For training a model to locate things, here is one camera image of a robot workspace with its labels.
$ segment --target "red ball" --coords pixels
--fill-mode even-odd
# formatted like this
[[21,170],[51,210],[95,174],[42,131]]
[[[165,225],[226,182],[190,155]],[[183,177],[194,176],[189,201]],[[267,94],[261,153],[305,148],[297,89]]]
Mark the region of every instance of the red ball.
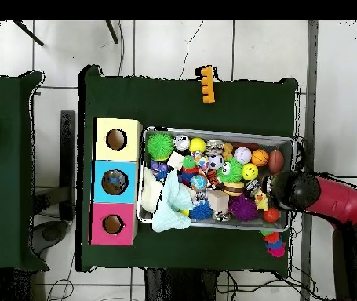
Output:
[[263,211],[263,218],[269,223],[274,223],[279,219],[280,212],[278,209],[270,207],[268,211]]

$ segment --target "light blue cloth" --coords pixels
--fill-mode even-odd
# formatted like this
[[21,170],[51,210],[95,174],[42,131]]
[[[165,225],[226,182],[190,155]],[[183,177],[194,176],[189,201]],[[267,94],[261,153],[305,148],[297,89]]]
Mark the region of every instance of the light blue cloth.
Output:
[[158,203],[157,211],[153,214],[151,220],[153,231],[163,232],[172,228],[189,227],[191,219],[177,211],[192,210],[193,208],[191,195],[185,185],[178,183],[177,171],[174,169],[164,182],[162,199]]

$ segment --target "yellow smiley ball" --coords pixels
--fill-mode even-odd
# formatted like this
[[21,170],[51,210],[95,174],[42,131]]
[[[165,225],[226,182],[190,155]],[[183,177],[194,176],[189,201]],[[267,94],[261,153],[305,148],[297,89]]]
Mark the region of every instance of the yellow smiley ball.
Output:
[[200,151],[202,154],[206,150],[206,143],[204,140],[200,139],[199,137],[195,137],[194,139],[191,140],[189,143],[189,151]]
[[255,179],[258,173],[257,167],[252,163],[245,164],[242,168],[242,177],[248,181]]

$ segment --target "green spiky ball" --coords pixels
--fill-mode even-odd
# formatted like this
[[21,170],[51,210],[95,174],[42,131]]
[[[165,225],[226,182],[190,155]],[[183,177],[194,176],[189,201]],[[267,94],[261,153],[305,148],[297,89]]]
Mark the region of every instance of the green spiky ball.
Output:
[[165,161],[173,152],[173,137],[167,134],[156,133],[148,139],[148,153],[155,161]]
[[223,174],[224,167],[219,168],[217,170],[217,176],[220,178],[220,181],[222,183],[237,183],[238,181],[240,181],[242,178],[243,165],[241,163],[238,163],[234,157],[228,159],[224,163],[230,164],[231,168],[228,174]]

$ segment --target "circular hole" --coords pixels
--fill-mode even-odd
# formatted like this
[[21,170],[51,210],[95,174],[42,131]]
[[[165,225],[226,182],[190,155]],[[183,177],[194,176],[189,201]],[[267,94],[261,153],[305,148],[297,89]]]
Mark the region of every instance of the circular hole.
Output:
[[112,129],[106,136],[106,144],[112,150],[126,147],[126,134],[121,129]]
[[118,169],[106,171],[101,180],[104,191],[110,195],[121,195],[128,187],[128,176]]
[[117,234],[121,232],[124,227],[124,223],[120,216],[109,215],[103,219],[103,228],[107,233]]

